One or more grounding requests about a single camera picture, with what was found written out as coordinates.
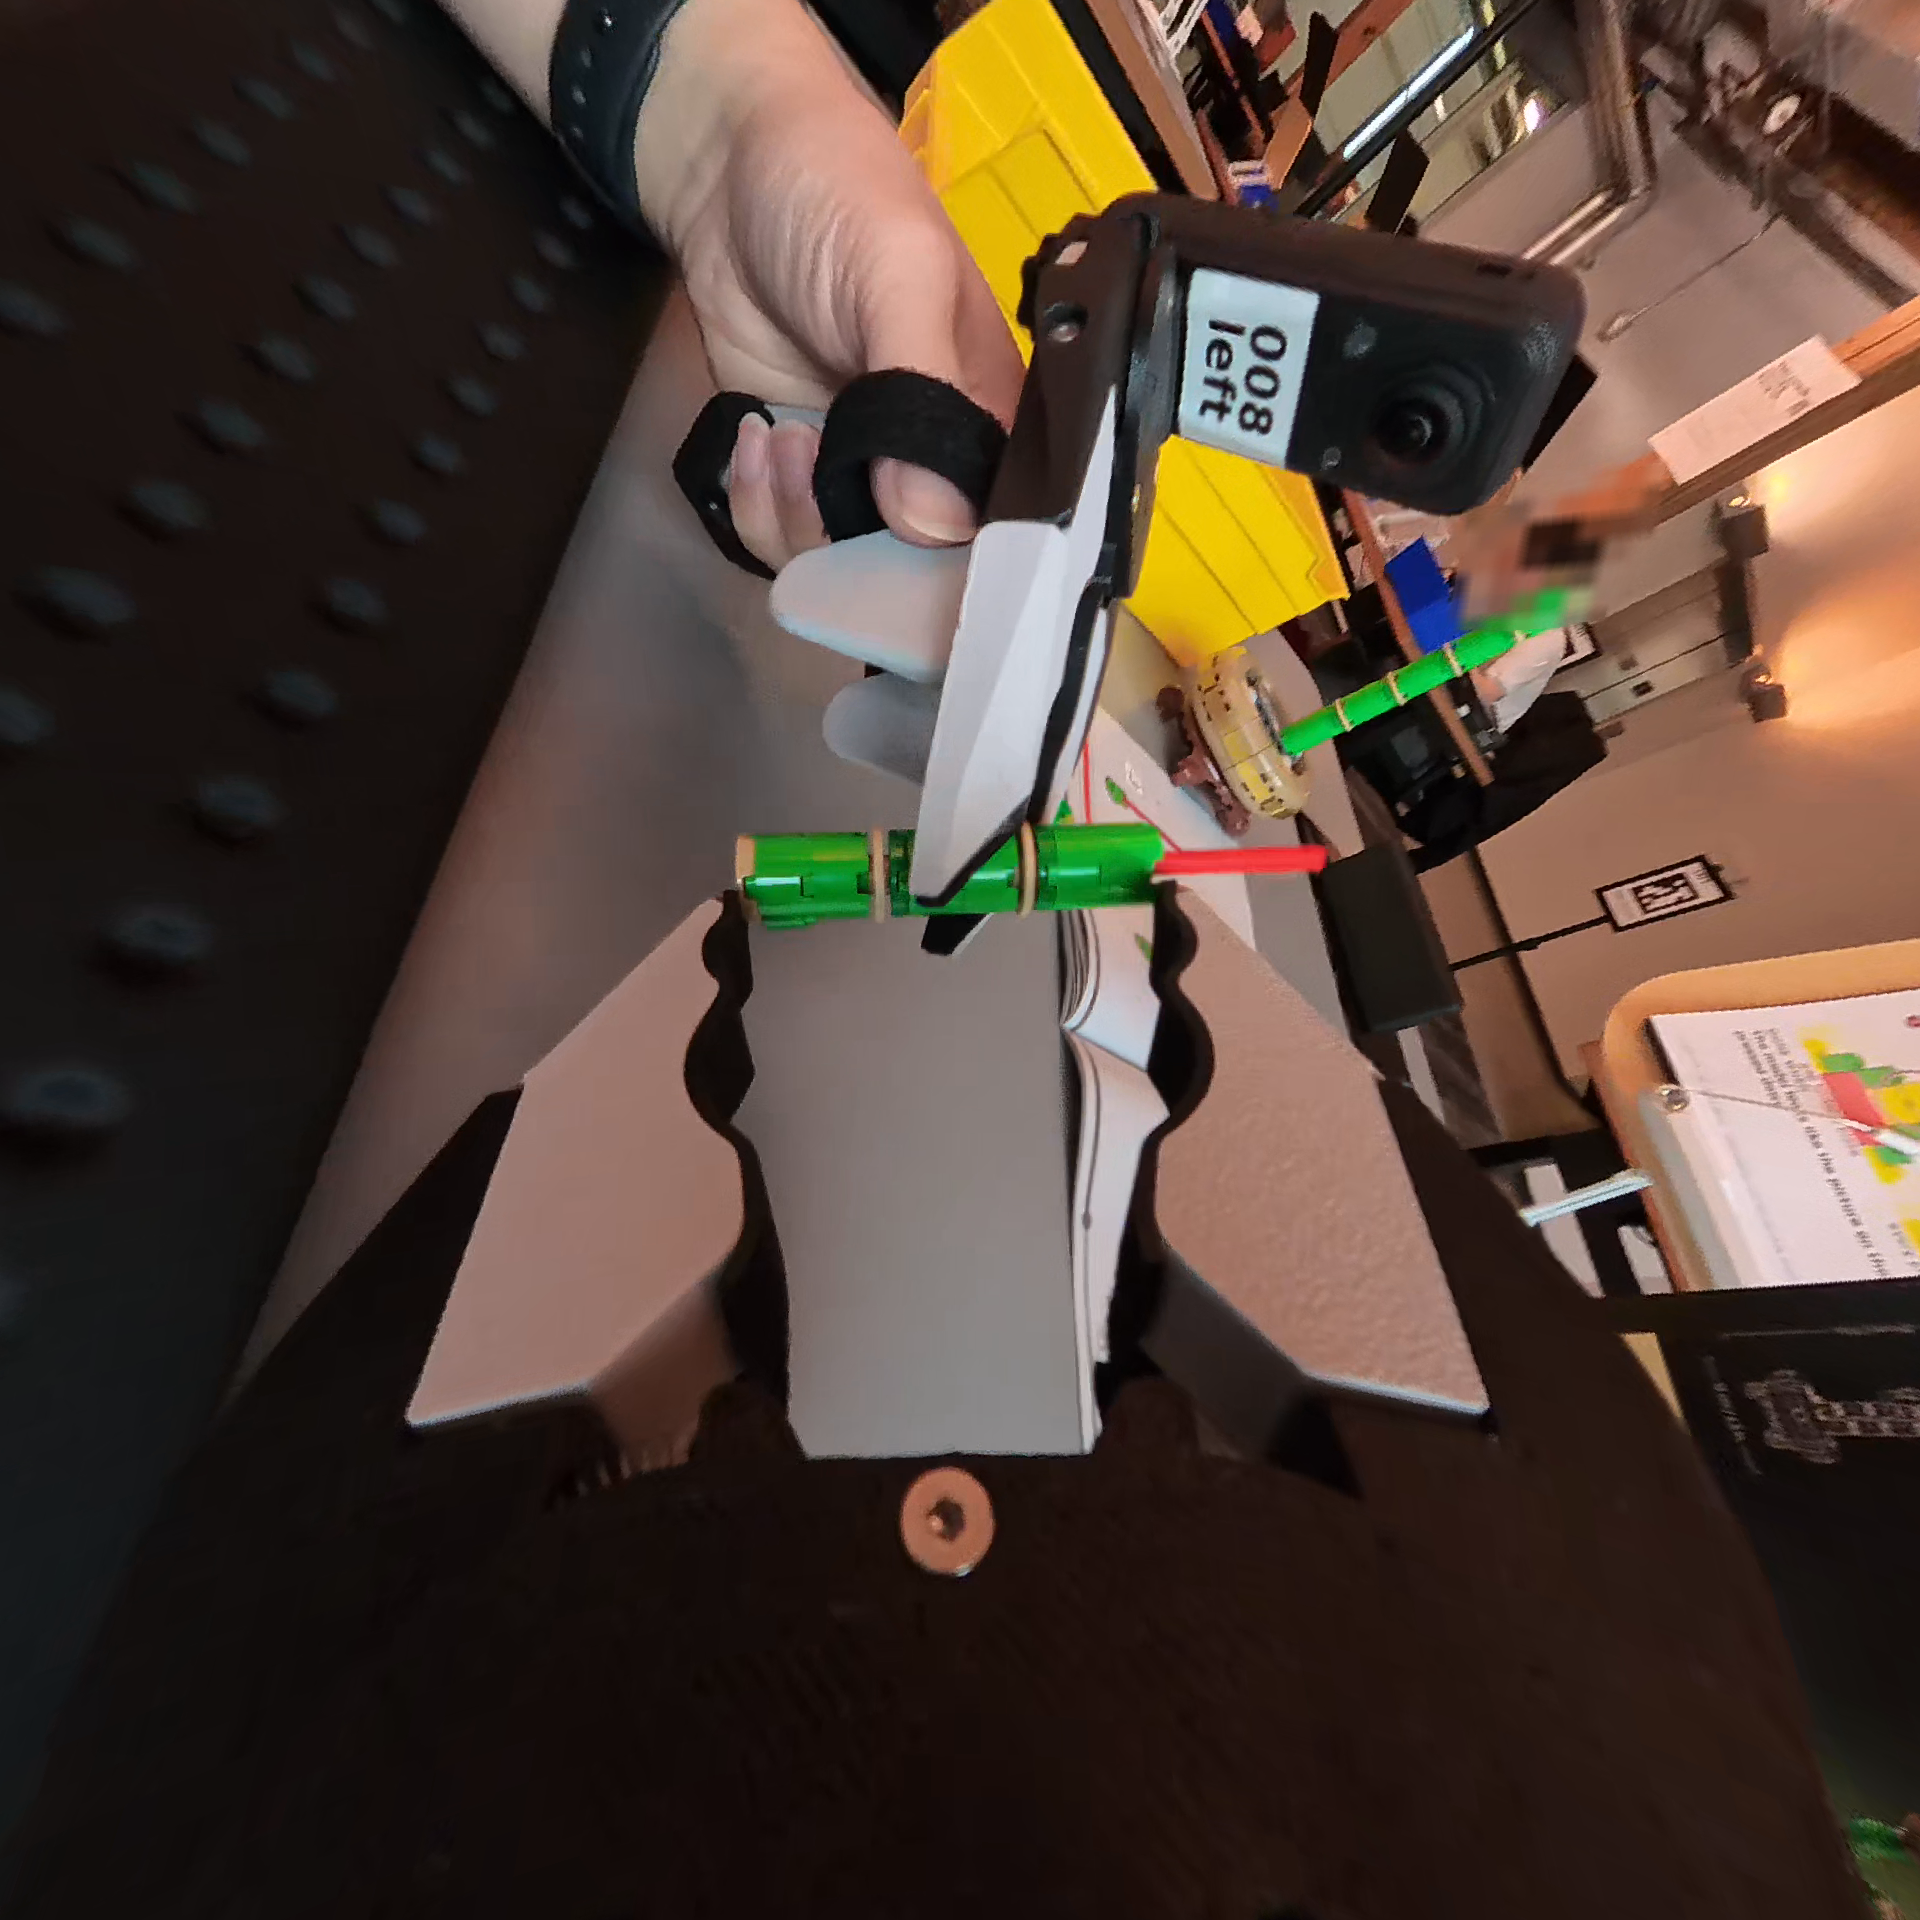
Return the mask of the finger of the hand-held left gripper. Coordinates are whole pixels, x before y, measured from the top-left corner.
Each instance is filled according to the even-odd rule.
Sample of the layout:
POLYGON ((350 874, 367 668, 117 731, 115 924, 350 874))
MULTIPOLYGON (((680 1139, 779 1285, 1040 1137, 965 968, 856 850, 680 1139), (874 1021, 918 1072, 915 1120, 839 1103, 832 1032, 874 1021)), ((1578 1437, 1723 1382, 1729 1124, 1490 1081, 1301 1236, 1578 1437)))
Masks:
POLYGON ((1108 398, 1067 520, 995 520, 974 542, 911 853, 919 905, 953 905, 1014 829, 1062 811, 1126 559, 1118 419, 1108 398))
MULTIPOLYGON (((1052 825, 1113 643, 1103 590, 971 590, 939 686, 918 813, 918 899, 948 901, 1014 829, 1052 825)), ((930 919, 951 958, 985 919, 930 919)))

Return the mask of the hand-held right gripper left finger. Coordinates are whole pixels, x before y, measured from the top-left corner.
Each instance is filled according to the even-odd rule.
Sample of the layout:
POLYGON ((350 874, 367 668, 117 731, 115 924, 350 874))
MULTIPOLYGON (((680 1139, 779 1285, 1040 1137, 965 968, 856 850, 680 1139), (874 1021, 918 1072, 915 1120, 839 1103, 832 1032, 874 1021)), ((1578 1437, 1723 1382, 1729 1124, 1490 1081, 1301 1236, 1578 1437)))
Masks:
POLYGON ((787 1407, 779 1238, 738 1124, 750 996, 749 911, 722 892, 524 1072, 413 1431, 584 1403, 628 1464, 669 1464, 732 1382, 787 1407))

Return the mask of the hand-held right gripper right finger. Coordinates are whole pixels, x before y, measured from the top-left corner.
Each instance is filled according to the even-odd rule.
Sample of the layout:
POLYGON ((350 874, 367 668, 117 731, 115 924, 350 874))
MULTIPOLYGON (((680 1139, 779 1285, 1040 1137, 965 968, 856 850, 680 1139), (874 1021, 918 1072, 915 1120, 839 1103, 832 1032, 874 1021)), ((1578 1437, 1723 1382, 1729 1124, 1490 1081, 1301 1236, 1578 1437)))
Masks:
POLYGON ((1099 1403, 1165 1382, 1227 1455, 1357 1500, 1344 1415, 1490 1412, 1381 1076, 1196 887, 1157 887, 1147 984, 1099 1403))

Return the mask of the green brick stalk red axle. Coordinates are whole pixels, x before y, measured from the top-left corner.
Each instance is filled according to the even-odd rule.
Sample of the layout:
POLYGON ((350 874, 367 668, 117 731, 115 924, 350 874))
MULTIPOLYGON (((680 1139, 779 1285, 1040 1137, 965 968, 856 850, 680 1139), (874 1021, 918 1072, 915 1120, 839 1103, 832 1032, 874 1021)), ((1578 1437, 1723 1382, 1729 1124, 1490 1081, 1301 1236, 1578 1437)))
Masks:
POLYGON ((911 829, 765 832, 733 842, 733 887, 759 924, 1029 919, 1149 905, 1174 880, 1319 874, 1323 847, 1174 850, 1149 822, 1022 825, 960 883, 953 899, 911 887, 911 829))

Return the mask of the black brick set box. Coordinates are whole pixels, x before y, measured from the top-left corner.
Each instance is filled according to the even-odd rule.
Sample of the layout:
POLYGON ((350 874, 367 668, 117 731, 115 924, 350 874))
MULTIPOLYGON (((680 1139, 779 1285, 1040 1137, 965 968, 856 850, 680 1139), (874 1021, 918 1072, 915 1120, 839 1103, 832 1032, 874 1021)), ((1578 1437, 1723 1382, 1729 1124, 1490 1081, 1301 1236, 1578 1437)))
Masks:
POLYGON ((1741 1519, 1842 1818, 1916 1872, 1916 1285, 1645 1302, 1692 1441, 1741 1519))

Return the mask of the person's left hand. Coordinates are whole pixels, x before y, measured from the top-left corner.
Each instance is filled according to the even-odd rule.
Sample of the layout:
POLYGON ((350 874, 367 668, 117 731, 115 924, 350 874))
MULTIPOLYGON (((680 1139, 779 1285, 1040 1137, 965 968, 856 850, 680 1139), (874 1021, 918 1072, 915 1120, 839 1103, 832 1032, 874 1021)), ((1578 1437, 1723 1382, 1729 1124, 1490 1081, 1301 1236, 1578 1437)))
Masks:
POLYGON ((821 413, 868 374, 1014 422, 1022 356, 880 105, 801 3, 685 3, 638 116, 638 207, 718 390, 821 413))

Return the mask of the tan brick pot with stalk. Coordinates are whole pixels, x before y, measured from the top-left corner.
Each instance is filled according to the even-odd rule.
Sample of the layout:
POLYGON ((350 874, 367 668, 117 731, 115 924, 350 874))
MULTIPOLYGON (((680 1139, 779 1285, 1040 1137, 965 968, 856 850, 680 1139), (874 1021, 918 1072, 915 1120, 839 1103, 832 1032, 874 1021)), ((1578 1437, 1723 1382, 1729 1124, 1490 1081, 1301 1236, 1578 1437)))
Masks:
POLYGON ((1196 792, 1218 825, 1232 838, 1245 838, 1258 820, 1289 820, 1305 811, 1310 750, 1399 717, 1456 678, 1470 678, 1470 673, 1507 656, 1521 637, 1510 616, 1490 620, 1294 722, 1279 718, 1249 650, 1225 650, 1157 697, 1160 718, 1182 734, 1182 754, 1173 760, 1169 781, 1196 792))

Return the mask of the white instruction booklet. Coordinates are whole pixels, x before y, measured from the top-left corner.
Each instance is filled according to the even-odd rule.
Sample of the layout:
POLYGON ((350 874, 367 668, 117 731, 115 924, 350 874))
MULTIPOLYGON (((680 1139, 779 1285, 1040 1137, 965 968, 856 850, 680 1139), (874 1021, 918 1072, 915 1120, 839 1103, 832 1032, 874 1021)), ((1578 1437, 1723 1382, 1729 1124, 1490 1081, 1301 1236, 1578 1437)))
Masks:
MULTIPOLYGON (((1174 850, 1225 850, 1227 832, 1204 801, 1169 781, 1160 754, 1096 711, 1067 792, 1070 822, 1153 825, 1174 850)), ((1153 905, 1062 914, 1062 1040, 1074 1072, 1074 1169, 1067 1181, 1067 1258, 1078 1346, 1078 1444, 1099 1431, 1096 1365, 1113 1357, 1121 1232, 1140 1145, 1165 1118, 1149 1081, 1160 996, 1149 984, 1153 905)))

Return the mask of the blue storage bin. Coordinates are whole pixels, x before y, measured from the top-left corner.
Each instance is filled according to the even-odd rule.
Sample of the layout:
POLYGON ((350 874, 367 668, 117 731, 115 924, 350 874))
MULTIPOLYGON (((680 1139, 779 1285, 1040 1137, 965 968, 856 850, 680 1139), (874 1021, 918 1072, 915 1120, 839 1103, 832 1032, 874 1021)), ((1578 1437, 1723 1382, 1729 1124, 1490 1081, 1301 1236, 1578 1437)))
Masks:
POLYGON ((1433 656, 1453 646, 1467 625, 1453 576, 1426 539, 1411 539, 1381 563, 1381 595, 1394 599, 1403 637, 1418 656, 1433 656))

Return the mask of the small black box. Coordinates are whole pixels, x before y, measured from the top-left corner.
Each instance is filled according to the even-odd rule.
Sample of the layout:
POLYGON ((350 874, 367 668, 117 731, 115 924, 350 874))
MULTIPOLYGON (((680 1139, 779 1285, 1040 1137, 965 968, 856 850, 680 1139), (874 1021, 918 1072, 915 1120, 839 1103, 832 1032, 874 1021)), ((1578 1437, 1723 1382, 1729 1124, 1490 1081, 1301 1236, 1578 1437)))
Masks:
POLYGON ((1383 1040, 1459 1017, 1459 990, 1403 850, 1367 847, 1312 880, 1350 1034, 1383 1040))

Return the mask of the yellow plastic bin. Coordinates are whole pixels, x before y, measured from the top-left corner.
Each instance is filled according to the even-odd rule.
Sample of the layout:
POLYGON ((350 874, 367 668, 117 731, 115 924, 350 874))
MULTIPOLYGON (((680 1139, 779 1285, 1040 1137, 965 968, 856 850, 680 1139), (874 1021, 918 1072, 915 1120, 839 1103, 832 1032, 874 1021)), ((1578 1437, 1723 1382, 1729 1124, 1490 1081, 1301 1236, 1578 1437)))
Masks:
MULTIPOLYGON (((901 141, 983 270, 1022 361, 1022 264, 1070 217, 1153 186, 1053 3, 983 3, 924 61, 901 141)), ((1165 441, 1131 612, 1198 668, 1349 590, 1310 480, 1165 441)))

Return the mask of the rounded tray with paper sheet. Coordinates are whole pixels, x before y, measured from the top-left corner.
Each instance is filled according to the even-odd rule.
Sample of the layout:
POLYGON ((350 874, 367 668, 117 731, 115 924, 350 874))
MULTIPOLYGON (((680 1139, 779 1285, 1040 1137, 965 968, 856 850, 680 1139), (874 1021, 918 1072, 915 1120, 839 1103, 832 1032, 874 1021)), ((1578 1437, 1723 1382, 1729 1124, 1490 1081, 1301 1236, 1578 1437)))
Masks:
POLYGON ((1593 1083, 1678 1291, 1916 1281, 1916 941, 1656 977, 1593 1083))

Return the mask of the framed marker sign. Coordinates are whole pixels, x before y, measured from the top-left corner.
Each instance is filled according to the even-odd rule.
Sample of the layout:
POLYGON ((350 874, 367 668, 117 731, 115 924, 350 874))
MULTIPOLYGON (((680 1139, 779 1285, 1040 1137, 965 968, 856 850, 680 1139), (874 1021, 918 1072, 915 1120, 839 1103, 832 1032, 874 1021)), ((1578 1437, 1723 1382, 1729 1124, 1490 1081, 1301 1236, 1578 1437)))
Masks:
POLYGON ((1616 930, 1642 930, 1732 901, 1727 873, 1707 857, 1687 857, 1595 887, 1595 909, 1616 930))

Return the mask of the black smartwatch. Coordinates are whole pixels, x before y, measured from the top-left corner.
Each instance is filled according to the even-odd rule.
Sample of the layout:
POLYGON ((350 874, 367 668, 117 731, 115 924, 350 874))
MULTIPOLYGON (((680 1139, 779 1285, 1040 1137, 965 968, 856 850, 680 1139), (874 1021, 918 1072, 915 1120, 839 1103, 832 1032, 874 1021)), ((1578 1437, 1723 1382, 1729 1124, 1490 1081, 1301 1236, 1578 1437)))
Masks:
POLYGON ((685 3, 561 3, 548 52, 548 123, 606 217, 647 239, 638 118, 685 3))

